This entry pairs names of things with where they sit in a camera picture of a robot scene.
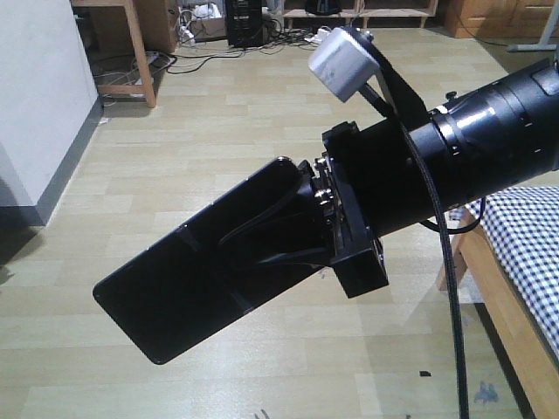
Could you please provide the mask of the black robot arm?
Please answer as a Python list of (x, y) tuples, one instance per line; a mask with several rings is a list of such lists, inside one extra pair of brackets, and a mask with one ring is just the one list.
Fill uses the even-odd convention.
[(558, 166), (558, 71), (543, 60), (412, 120), (343, 122), (295, 182), (223, 235), (224, 272), (266, 301), (321, 267), (349, 297), (388, 283), (382, 236)]

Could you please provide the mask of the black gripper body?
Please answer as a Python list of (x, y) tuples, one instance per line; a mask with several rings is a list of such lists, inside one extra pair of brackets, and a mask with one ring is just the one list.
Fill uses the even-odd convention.
[(431, 217), (431, 198), (410, 145), (436, 173), (441, 140), (431, 125), (404, 133), (393, 120), (365, 130), (343, 122), (322, 136), (325, 152), (303, 161), (314, 193), (323, 193), (317, 222), (326, 250), (305, 276), (330, 267), (350, 298), (388, 285), (380, 238)]

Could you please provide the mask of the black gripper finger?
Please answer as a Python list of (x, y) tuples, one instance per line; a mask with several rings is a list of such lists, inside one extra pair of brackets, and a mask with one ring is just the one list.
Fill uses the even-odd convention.
[(218, 242), (233, 267), (329, 265), (331, 237), (310, 175)]

